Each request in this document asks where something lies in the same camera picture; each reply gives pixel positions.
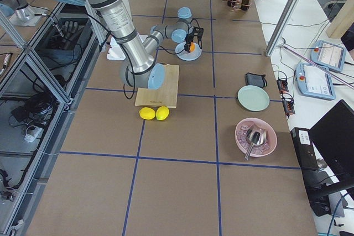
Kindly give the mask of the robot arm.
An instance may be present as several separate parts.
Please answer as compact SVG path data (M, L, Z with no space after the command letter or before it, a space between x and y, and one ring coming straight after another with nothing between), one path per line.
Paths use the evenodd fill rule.
M192 35L197 29L192 26L191 10L182 7L178 11L178 21L173 25L156 25L142 41L133 25L132 19L123 0L56 0L77 6L89 4L99 11L106 22L112 37L126 56L120 77L124 84L156 90L165 78L165 68L155 62L151 53L163 42L171 39L176 43L185 43L190 47Z

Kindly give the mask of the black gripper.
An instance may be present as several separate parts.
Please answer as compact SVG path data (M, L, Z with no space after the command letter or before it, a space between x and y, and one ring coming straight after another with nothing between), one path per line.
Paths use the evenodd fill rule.
M185 38L185 51L187 53L191 52L191 43L194 41L194 32L188 33Z

